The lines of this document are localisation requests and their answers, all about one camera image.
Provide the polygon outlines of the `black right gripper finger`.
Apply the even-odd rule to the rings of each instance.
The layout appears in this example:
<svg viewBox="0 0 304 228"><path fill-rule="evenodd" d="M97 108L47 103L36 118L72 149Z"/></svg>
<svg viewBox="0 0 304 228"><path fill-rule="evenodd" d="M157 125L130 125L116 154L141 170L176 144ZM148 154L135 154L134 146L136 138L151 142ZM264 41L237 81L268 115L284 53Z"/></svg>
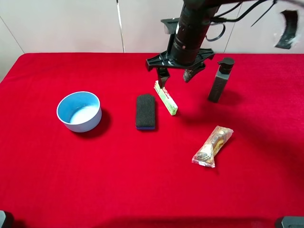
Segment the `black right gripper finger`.
<svg viewBox="0 0 304 228"><path fill-rule="evenodd" d="M202 62L194 68L186 69L183 74L183 80L188 83L196 74L204 70L206 67L205 63Z"/></svg>

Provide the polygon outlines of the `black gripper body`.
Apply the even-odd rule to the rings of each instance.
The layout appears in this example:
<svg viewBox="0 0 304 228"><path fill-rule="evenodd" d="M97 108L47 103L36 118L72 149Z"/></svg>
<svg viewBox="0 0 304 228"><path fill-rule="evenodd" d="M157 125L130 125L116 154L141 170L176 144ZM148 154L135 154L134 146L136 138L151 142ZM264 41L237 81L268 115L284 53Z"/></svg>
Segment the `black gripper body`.
<svg viewBox="0 0 304 228"><path fill-rule="evenodd" d="M205 66L204 61L207 59L212 60L215 56L215 52L211 48L200 48L195 58L195 61L191 65L181 65L173 60L172 56L164 51L159 55L152 58L146 59L146 68L151 71L154 68L174 68L174 69L185 69L193 70L200 66Z"/></svg>

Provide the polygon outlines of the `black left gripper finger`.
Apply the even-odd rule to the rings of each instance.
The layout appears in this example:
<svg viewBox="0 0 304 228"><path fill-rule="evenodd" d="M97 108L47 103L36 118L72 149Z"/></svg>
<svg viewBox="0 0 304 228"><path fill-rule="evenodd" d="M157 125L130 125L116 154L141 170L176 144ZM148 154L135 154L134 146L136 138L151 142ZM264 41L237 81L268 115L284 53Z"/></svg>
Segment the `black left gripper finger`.
<svg viewBox="0 0 304 228"><path fill-rule="evenodd" d="M164 88L166 81L170 78L170 74L167 68L156 68L158 74L158 85L161 89Z"/></svg>

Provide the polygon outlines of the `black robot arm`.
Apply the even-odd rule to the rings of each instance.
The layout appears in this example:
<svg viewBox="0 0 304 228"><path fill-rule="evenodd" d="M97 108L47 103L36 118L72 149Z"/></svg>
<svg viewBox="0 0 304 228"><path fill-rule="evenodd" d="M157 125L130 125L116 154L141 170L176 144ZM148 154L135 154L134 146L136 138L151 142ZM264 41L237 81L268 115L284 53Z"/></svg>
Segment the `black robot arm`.
<svg viewBox="0 0 304 228"><path fill-rule="evenodd" d="M214 0L185 0L179 18L162 20L170 34L167 50L146 60L148 71L156 69L160 88L170 77L169 68L183 69L187 83L205 69L206 59L214 57L212 49L201 45L220 5Z"/></svg>

